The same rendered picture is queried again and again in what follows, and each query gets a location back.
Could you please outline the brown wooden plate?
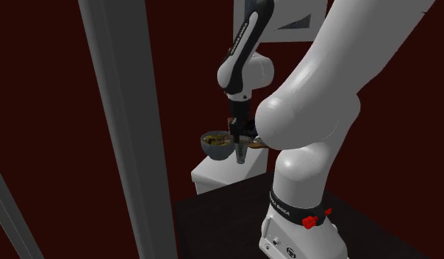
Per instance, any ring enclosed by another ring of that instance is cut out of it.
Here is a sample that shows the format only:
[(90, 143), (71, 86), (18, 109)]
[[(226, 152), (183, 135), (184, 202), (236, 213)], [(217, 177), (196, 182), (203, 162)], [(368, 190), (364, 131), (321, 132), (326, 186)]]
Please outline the brown wooden plate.
[(269, 146), (265, 144), (260, 138), (255, 138), (248, 144), (249, 148), (252, 149), (268, 149)]

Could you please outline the grey slanted post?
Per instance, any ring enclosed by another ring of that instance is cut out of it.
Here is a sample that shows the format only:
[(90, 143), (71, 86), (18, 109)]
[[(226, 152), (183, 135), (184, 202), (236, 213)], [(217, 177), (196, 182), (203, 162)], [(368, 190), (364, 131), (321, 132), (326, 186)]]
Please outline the grey slanted post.
[(20, 259), (45, 259), (1, 173), (0, 225)]

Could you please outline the white toilet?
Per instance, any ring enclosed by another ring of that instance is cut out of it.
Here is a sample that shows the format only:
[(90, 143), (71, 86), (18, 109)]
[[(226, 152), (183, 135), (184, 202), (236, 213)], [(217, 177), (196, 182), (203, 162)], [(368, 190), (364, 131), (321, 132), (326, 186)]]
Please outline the white toilet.
[(235, 153), (225, 160), (213, 160), (207, 156), (191, 171), (191, 179), (199, 195), (264, 174), (267, 164), (267, 149), (248, 148), (243, 164), (237, 163)]

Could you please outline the dark robot stand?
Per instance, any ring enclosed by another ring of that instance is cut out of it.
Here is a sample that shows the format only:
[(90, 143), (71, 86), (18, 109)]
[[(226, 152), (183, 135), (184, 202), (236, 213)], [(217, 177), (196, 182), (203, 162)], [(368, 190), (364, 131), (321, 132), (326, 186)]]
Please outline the dark robot stand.
[[(179, 259), (268, 259), (258, 243), (272, 181), (266, 172), (176, 202)], [(350, 259), (430, 259), (333, 193), (323, 203)]]

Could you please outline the grey bowl with food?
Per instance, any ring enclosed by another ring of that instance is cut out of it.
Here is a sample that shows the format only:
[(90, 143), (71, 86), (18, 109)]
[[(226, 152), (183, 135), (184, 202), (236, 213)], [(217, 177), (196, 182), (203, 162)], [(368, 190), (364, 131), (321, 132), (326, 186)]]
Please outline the grey bowl with food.
[(232, 137), (227, 131), (212, 131), (201, 136), (201, 148), (213, 160), (225, 160), (234, 151)]

